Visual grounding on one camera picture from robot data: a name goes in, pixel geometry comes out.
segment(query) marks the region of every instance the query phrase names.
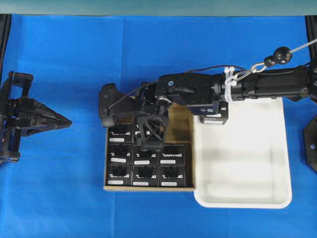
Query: white tray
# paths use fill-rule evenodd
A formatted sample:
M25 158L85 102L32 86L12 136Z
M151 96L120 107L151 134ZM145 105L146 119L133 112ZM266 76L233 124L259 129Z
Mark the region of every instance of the white tray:
M229 104L225 125L194 117L195 199L204 207L284 208L292 200L283 102Z

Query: wire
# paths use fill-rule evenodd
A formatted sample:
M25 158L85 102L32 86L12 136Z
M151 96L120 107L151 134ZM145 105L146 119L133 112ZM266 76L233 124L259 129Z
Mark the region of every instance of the wire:
M307 47L307 46L310 46L310 45L312 45L312 44L314 44L314 43L316 43L316 42L317 42L317 39L314 39L314 40L312 40L312 41L309 41L308 43L303 44L302 46L297 47L297 48L291 50L289 53L294 53L294 52L296 52L296 51L299 51L299 50L301 50L302 48L305 48L305 47Z
M224 67L235 67L235 68L238 68L238 69L240 69L240 70L247 71L245 68L242 68L242 67L240 67L240 66L231 65L231 64L220 64L220 65L215 65L215 66L211 66L211 67L207 67L207 68L191 69L191 70L185 71L185 73L205 71L205 70L208 70L208 69L224 68Z
M309 64L310 64L310 62L308 62L306 64L303 64L303 65L300 65L298 67L305 67L305 66L307 66ZM289 74L289 73L293 73L293 72L295 72L295 70L281 72L281 73L258 73L258 74L261 74L261 75L283 75L283 74Z
M150 83L144 84L144 85L142 85L141 87L138 87L138 88L132 90L131 92L127 93L127 94L124 95L122 98L120 98L118 101L116 101L116 102L114 102L113 104L111 104L111 105L108 107L108 110L110 110L113 106L115 106L116 104L118 104L119 102L121 102L121 101L122 101L123 99L125 99L126 97L130 96L130 95L131 95L132 93L134 93L135 91L138 91L138 90L140 90L141 88L145 88L145 87L149 86L150 84L155 83L155 82L157 82L157 81L158 81L158 79L157 79L157 80L154 80L154 81L152 81L152 82L150 82Z

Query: small black box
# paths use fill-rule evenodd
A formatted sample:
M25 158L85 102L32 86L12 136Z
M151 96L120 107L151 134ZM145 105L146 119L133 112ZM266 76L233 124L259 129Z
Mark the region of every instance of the small black box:
M159 152L158 151L141 151L139 146L133 147L133 164L134 165L159 165Z
M204 124L224 125L228 120L228 103L220 102L218 113L215 115L201 116L201 122Z
M185 166L160 166L160 187L185 187Z
M108 128L109 143L133 143L133 124L117 124Z
M185 165L185 146L165 145L159 156L159 165Z
M107 150L108 165L131 165L133 145L109 144Z
M133 186L157 187L159 168L154 166L133 166Z
M107 185L131 186L132 166L107 166Z

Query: blue fabric surface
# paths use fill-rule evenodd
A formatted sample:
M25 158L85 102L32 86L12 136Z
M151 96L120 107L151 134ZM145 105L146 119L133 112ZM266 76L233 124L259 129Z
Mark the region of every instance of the blue fabric surface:
M303 163L302 128L317 108L309 99L284 100L293 200L281 210L207 209L185 192L104 191L98 118L106 83L127 92L166 73L250 67L306 41L304 17L14 15L3 80L10 70L33 74L30 97L73 125L23 138L19 163L0 167L0 237L315 237L317 174ZM304 49L287 67L309 60Z

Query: white label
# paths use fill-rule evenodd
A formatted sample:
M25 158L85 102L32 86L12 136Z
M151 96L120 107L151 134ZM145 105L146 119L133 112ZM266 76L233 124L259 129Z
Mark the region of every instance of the white label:
M221 114L218 113L218 114L215 114L215 115L206 115L207 117L210 117L210 118L220 118L221 117Z
M149 186L148 182L133 182L133 186Z
M177 186L177 182L161 182L161 186Z
M123 180L108 180L110 185L123 185Z
M217 125L221 125L221 124L223 124L223 121L219 121L219 120L205 120L205 124L217 124Z
M124 142L124 138L109 138L110 142Z
M134 164L135 165L149 165L150 161L149 160L137 160L137 161L134 161Z
M161 164L176 164L175 160L161 160Z
M127 162L127 160L120 159L120 158L111 158L111 162L125 163L125 162Z

